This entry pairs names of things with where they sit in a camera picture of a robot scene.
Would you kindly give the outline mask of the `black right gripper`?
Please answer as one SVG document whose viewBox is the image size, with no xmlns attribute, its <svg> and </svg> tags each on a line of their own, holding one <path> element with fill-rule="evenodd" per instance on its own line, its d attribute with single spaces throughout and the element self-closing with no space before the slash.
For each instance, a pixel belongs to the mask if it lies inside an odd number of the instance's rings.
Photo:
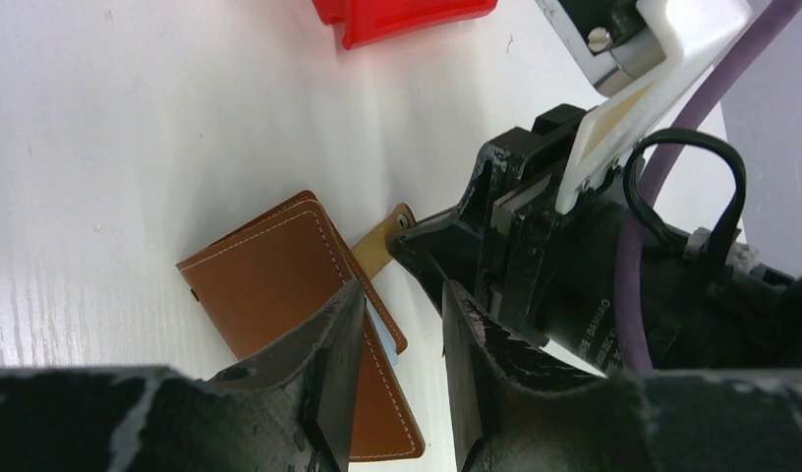
<svg viewBox="0 0 802 472">
<path fill-rule="evenodd" d="M 687 127 L 656 131 L 562 213 L 554 201 L 583 115 L 562 105 L 480 149 L 466 208 L 481 310 L 604 373 L 802 368 L 802 274 L 763 264 L 737 240 L 748 194 L 740 152 Z M 733 179 L 712 228 L 674 227 L 647 197 L 659 152 L 675 148 L 719 160 Z"/>
</svg>

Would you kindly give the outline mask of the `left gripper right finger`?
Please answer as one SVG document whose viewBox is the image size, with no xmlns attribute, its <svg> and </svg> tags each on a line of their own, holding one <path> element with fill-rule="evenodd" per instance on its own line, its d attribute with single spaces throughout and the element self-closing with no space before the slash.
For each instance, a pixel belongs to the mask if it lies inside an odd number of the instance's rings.
<svg viewBox="0 0 802 472">
<path fill-rule="evenodd" d="M 802 370 L 595 376 L 442 291 L 461 471 L 802 471 Z"/>
</svg>

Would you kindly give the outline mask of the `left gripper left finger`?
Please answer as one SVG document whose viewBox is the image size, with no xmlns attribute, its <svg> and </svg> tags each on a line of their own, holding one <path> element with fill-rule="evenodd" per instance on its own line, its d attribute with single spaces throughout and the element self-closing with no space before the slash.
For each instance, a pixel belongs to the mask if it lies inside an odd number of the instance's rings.
<svg viewBox="0 0 802 472">
<path fill-rule="evenodd" d="M 0 369 L 0 471 L 344 471 L 365 310 L 350 281 L 207 381 L 166 366 Z"/>
</svg>

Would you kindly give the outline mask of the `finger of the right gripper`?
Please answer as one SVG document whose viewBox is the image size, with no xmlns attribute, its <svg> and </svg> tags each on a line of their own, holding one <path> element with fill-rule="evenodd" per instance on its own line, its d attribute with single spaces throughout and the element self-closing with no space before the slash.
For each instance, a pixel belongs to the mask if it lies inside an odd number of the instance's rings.
<svg viewBox="0 0 802 472">
<path fill-rule="evenodd" d="M 501 308 L 501 287 L 484 258 L 491 246 L 489 208 L 451 207 L 389 239 L 388 250 L 425 291 L 441 313 L 442 288 L 460 283 L 490 313 Z"/>
</svg>

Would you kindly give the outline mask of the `red plastic bin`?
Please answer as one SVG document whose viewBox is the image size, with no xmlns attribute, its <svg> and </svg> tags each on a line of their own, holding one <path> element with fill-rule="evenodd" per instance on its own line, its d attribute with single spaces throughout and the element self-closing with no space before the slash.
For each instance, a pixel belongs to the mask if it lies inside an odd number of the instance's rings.
<svg viewBox="0 0 802 472">
<path fill-rule="evenodd" d="M 483 17 L 497 0 L 314 0 L 325 25 L 343 26 L 342 46 L 363 47 L 415 30 Z"/>
</svg>

